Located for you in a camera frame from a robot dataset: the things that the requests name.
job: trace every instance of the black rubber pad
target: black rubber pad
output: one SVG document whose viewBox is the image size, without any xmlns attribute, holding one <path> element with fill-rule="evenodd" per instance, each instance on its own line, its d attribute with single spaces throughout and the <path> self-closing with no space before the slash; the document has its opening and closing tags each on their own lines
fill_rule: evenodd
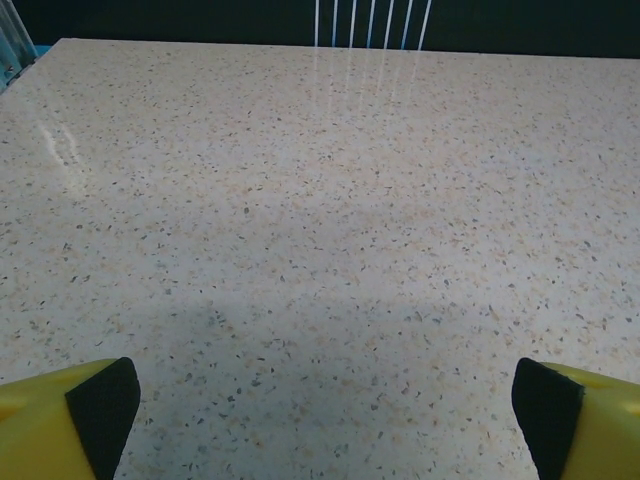
<svg viewBox="0 0 640 480">
<path fill-rule="evenodd" d="M 133 362 L 116 360 L 65 396 L 96 480 L 113 480 L 140 405 Z"/>
<path fill-rule="evenodd" d="M 511 401 L 540 480 L 560 480 L 584 387 L 529 358 L 518 362 Z"/>
</svg>

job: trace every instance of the speckled countertop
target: speckled countertop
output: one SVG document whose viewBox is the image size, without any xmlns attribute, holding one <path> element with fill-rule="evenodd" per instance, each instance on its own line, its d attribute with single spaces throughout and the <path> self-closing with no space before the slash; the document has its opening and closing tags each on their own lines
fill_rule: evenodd
<svg viewBox="0 0 640 480">
<path fill-rule="evenodd" d="M 536 478 L 640 381 L 640 62 L 65 40 L 0 97 L 0 376 L 130 356 L 118 473 Z"/>
</svg>

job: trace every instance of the table surface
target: table surface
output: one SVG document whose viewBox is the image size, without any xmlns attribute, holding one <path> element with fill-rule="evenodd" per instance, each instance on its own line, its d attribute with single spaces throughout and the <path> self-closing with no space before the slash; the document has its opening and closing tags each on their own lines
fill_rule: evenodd
<svg viewBox="0 0 640 480">
<path fill-rule="evenodd" d="M 640 381 L 640 62 L 64 40 L 0 97 L 0 363 L 133 358 L 117 478 L 528 479 Z"/>
</svg>

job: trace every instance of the chair backrest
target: chair backrest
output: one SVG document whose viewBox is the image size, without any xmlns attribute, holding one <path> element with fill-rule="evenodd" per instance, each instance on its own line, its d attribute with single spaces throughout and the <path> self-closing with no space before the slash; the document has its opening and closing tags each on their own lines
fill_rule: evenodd
<svg viewBox="0 0 640 480">
<path fill-rule="evenodd" d="M 422 50 L 433 0 L 315 0 L 314 45 Z"/>
</svg>

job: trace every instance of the dark wall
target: dark wall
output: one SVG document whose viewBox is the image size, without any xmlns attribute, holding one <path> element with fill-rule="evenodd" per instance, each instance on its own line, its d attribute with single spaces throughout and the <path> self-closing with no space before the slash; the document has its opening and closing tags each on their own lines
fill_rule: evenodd
<svg viewBox="0 0 640 480">
<path fill-rule="evenodd" d="M 382 47 L 391 0 L 376 0 L 372 47 Z M 14 0 L 36 44 L 61 37 L 312 45 L 314 0 Z M 426 0 L 414 0 L 407 46 L 416 48 Z M 333 2 L 321 0 L 330 45 Z M 409 0 L 396 0 L 389 47 L 399 48 Z M 364 47 L 371 0 L 359 0 L 354 44 Z M 352 3 L 338 3 L 347 46 Z M 640 0 L 433 0 L 426 50 L 640 58 Z"/>
</svg>

